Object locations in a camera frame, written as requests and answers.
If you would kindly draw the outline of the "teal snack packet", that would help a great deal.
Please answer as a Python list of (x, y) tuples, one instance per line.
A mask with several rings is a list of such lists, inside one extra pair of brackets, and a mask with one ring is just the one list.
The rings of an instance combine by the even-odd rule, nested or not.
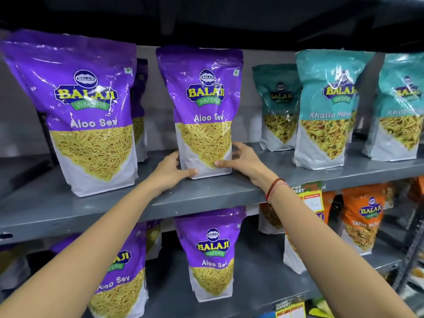
[(324, 170), (341, 167), (356, 82), (375, 52), (306, 49), (295, 55), (302, 84), (293, 162)]
[(384, 56), (363, 154), (376, 161), (416, 159), (424, 122), (424, 52)]
[(262, 100), (261, 148), (295, 149), (302, 90), (296, 64), (262, 64), (252, 72)]

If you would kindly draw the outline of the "large purple snack packet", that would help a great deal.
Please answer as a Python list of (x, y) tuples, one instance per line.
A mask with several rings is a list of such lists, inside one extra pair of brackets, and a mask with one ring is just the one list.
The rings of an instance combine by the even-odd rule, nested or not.
[(22, 29), (1, 41), (0, 51), (36, 110), (45, 113), (71, 191), (86, 197), (134, 185), (136, 45)]

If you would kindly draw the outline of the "yellow shelf price tag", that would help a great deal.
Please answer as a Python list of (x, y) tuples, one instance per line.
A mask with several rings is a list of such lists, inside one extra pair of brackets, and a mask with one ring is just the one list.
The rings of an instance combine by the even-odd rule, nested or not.
[(324, 211), (322, 192), (326, 188), (323, 181), (313, 181), (290, 188), (304, 201), (304, 203), (315, 213)]
[(274, 305), (275, 318), (306, 318), (305, 302), (283, 300)]

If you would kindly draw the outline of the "person's right forearm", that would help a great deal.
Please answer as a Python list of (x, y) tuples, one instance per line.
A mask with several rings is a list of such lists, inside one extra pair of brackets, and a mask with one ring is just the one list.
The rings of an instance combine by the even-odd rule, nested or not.
[(418, 318), (282, 179), (274, 181), (267, 197), (335, 318)]

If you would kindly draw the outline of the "person's right hand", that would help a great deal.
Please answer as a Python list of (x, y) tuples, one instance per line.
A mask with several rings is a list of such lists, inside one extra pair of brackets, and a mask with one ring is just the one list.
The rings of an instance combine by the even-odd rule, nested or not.
[(274, 181), (278, 179), (278, 175), (262, 163), (250, 146), (242, 142), (233, 142), (232, 146), (236, 147), (236, 150), (232, 152), (232, 169), (247, 176), (253, 185), (267, 194)]

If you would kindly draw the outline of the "perforated metal shelf upright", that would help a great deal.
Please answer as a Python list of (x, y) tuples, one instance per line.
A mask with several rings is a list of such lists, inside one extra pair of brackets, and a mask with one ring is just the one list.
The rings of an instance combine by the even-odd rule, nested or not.
[(412, 269), (417, 265), (418, 253), (424, 243), (424, 198), (419, 202), (416, 213), (412, 219), (411, 226), (407, 230), (404, 239), (405, 258), (399, 265), (398, 274), (393, 283), (393, 288), (400, 295), (405, 289), (410, 278)]

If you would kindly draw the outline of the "person's left hand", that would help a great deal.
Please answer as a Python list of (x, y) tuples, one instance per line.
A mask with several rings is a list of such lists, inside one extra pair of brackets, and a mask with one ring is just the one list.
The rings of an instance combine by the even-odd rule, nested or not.
[(181, 169), (179, 168), (179, 152), (174, 151), (170, 155), (167, 155), (159, 162), (149, 178), (156, 196), (173, 188), (182, 181)]

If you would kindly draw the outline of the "person's left forearm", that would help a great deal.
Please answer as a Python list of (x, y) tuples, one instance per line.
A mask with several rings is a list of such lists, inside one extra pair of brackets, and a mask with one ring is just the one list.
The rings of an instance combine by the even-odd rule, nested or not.
[(166, 190), (150, 176), (0, 305), (0, 318), (81, 318), (147, 204)]

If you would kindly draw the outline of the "green snack packet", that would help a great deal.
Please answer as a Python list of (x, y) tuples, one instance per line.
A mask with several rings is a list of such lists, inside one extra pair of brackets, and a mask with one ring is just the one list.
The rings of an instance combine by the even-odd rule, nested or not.
[(325, 298), (313, 298), (306, 302), (307, 318), (335, 318)]

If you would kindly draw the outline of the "orange snack packet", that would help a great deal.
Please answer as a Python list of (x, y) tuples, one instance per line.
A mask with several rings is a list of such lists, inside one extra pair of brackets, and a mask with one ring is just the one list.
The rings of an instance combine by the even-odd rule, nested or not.
[(407, 197), (410, 201), (416, 204), (424, 201), (424, 176), (414, 178)]
[(389, 183), (342, 189), (343, 207), (337, 233), (360, 255), (372, 253), (384, 210), (393, 201)]
[(267, 235), (285, 234), (285, 230), (273, 207), (269, 203), (259, 204), (258, 231)]
[[(331, 205), (335, 197), (336, 193), (334, 191), (322, 192), (324, 211), (319, 213), (314, 212), (326, 224), (328, 224)], [(284, 238), (283, 262), (297, 274), (307, 271), (287, 232)]]

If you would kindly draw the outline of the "dark metal shelf board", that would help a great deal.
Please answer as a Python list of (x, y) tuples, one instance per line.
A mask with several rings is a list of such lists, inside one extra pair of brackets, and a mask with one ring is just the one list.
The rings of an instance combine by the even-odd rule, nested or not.
[(424, 52), (424, 0), (0, 0), (0, 30), (135, 43)]

